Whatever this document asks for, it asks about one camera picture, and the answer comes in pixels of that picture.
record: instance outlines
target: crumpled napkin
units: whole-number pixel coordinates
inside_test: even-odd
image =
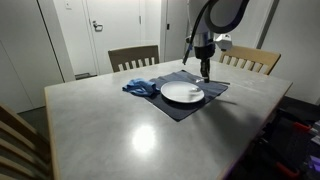
[[[122,90],[142,97],[151,96],[154,93],[160,92],[154,82],[145,81],[142,78],[132,79],[127,85],[122,87]]]

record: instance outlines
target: dark placemat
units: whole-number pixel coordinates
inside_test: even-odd
[[[197,111],[205,104],[213,100],[215,97],[219,96],[228,86],[219,83],[204,83],[200,81],[196,83],[194,79],[200,78],[199,76],[192,75],[184,70],[179,72],[174,72],[166,76],[160,76],[150,81],[155,82],[157,88],[161,89],[162,85],[170,81],[184,81],[197,85],[204,92],[204,98],[196,103],[177,103],[165,98],[162,94],[155,94],[151,97],[146,97],[145,99],[151,102],[153,105],[158,107],[168,116],[173,118],[175,121],[181,121],[193,112]]]

